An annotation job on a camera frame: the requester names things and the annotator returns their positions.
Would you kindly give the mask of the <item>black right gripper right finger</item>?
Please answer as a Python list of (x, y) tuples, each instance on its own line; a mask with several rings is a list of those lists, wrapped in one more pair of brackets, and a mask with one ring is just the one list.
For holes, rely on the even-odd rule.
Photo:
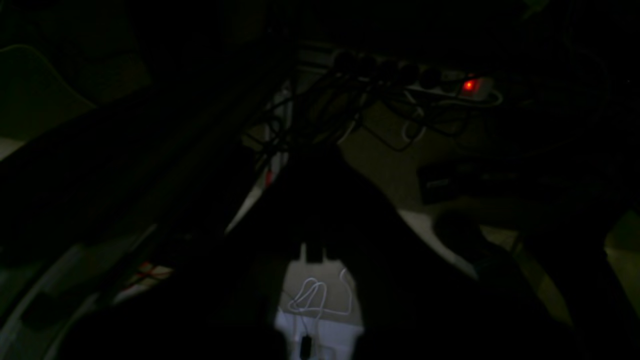
[(464, 274), (431, 249), (340, 150), (320, 153), (327, 253), (354, 280), (355, 360), (578, 360), (574, 333), (531, 296)]

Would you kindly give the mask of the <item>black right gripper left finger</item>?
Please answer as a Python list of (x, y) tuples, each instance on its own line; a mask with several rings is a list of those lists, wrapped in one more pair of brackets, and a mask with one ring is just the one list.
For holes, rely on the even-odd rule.
[(320, 148), (291, 148), (289, 162), (229, 234), (224, 234), (254, 182), (245, 162), (240, 184), (210, 186), (178, 223), (190, 240), (166, 244), (175, 270), (144, 294), (75, 322), (60, 346), (62, 360), (285, 360), (288, 345), (274, 326), (282, 281), (300, 246), (288, 239), (293, 216), (281, 207), (293, 176), (313, 170)]

